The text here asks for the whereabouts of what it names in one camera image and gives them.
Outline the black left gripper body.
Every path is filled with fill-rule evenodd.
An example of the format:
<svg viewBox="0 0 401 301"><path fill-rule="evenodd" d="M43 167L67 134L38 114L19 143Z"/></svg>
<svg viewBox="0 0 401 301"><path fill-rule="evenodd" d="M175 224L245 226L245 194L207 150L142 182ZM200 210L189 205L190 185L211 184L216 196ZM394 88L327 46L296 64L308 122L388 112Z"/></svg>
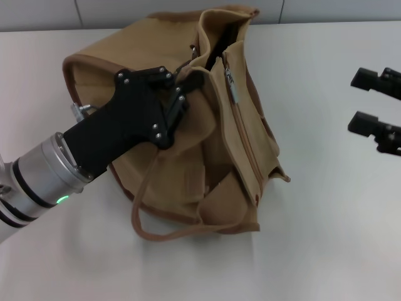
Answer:
<svg viewBox="0 0 401 301"><path fill-rule="evenodd" d="M63 134L79 169L92 178L103 174L115 159L142 142L159 149L173 144L157 91L173 85L173 75L163 66L114 76L111 99Z"/></svg>

